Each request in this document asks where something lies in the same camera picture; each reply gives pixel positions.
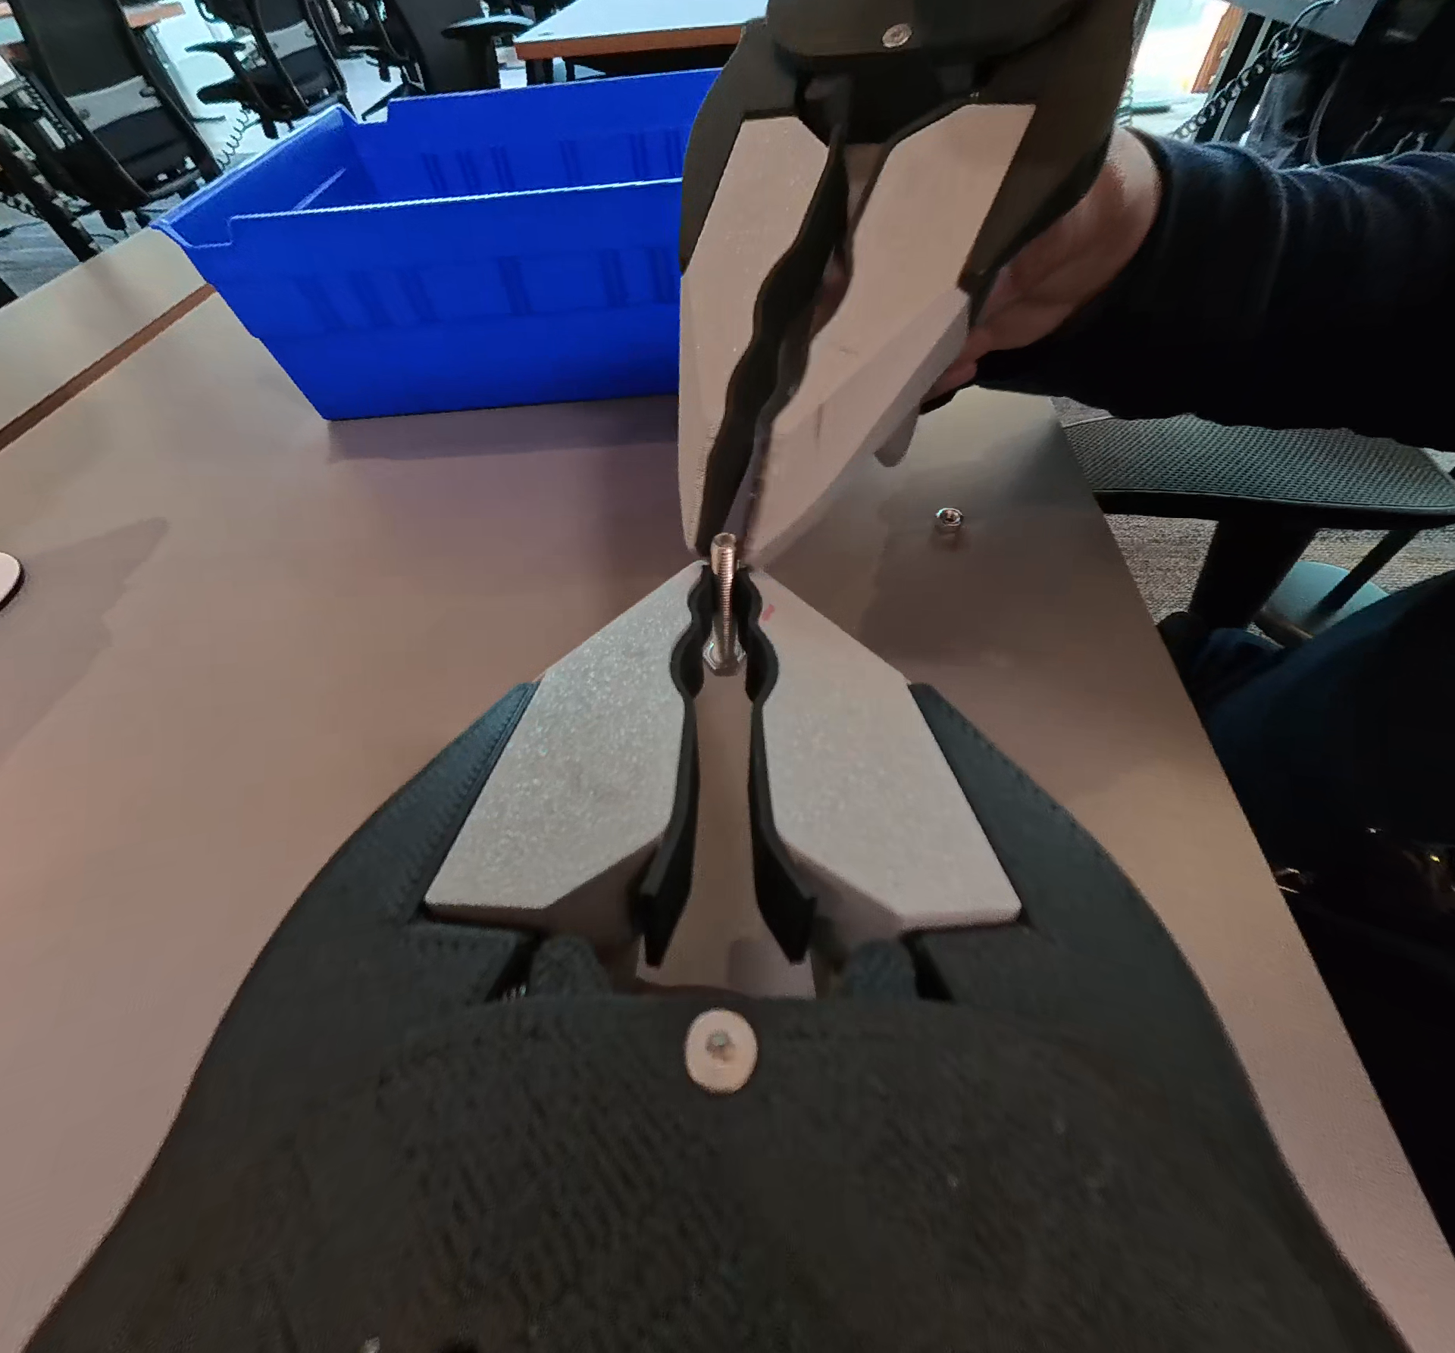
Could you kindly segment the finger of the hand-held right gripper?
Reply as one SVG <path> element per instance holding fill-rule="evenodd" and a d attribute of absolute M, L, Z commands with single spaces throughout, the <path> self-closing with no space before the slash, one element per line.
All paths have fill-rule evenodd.
<path fill-rule="evenodd" d="M 882 149 L 846 243 L 846 282 L 759 425 L 742 558 L 766 561 L 840 477 L 897 435 L 966 338 L 969 251 L 1033 117 L 963 104 Z"/>
<path fill-rule="evenodd" d="M 796 118 L 745 120 L 681 274 L 681 531 L 707 548 L 748 544 L 751 508 L 787 357 L 802 341 L 843 224 L 838 145 Z"/>

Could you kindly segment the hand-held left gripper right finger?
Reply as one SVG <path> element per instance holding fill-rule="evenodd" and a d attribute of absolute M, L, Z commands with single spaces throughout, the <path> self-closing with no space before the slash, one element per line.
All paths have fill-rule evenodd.
<path fill-rule="evenodd" d="M 759 570 L 746 693 L 754 896 L 790 963 L 1021 915 L 908 681 Z"/>

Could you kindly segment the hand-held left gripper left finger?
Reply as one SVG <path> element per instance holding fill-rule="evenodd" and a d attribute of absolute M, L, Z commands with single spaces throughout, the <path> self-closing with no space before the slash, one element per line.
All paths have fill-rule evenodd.
<path fill-rule="evenodd" d="M 692 885 L 704 639 L 690 564 L 545 670 L 427 908 L 662 963 Z"/>

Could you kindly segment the blue plastic bin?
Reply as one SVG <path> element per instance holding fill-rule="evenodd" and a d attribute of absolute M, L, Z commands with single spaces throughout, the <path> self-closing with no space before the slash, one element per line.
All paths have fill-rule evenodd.
<path fill-rule="evenodd" d="M 157 227 L 327 421 L 671 396 L 681 166 L 715 78 L 328 107 Z"/>

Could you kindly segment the person's right forearm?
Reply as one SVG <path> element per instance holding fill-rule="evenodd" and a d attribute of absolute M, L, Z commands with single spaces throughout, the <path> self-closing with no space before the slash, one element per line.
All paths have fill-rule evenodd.
<path fill-rule="evenodd" d="M 1130 265 L 972 382 L 1125 419 L 1451 453 L 1451 154 L 1275 168 L 1239 146 L 1139 135 L 1161 196 Z"/>

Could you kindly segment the person's right hand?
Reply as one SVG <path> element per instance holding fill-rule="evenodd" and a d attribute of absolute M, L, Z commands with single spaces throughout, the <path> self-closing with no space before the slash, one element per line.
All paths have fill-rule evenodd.
<path fill-rule="evenodd" d="M 1086 193 L 999 271 L 960 352 L 927 391 L 936 405 L 986 357 L 1039 344 L 1130 265 L 1158 215 L 1159 171 L 1133 129 L 1117 128 Z"/>

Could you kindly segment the grey mesh office chair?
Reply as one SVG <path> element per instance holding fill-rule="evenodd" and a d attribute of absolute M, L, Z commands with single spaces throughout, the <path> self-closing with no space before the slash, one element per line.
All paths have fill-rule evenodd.
<path fill-rule="evenodd" d="M 1214 525 L 1192 615 L 1283 647 L 1376 603 L 1373 575 L 1453 523 L 1451 474 L 1389 439 L 1189 416 L 1088 419 L 1064 435 L 1105 514 Z"/>

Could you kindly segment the row of black office chairs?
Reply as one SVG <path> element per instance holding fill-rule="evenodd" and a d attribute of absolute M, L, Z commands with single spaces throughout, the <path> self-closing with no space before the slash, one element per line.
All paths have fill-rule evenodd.
<path fill-rule="evenodd" d="M 498 84 L 497 39 L 517 39 L 528 22 L 553 17 L 572 0 L 508 0 L 501 14 L 478 0 L 386 0 L 384 37 L 403 40 L 394 61 L 403 92 L 445 93 Z M 253 59 L 235 40 L 200 53 L 227 62 L 230 78 L 202 99 L 239 106 L 269 138 L 319 110 L 349 107 L 336 59 L 313 25 L 308 0 L 244 0 Z M 219 177 L 188 107 L 135 37 L 118 0 L 9 0 L 26 46 L 27 75 L 74 132 L 54 160 L 62 190 L 118 230 L 124 216 L 144 227 L 154 207 Z"/>

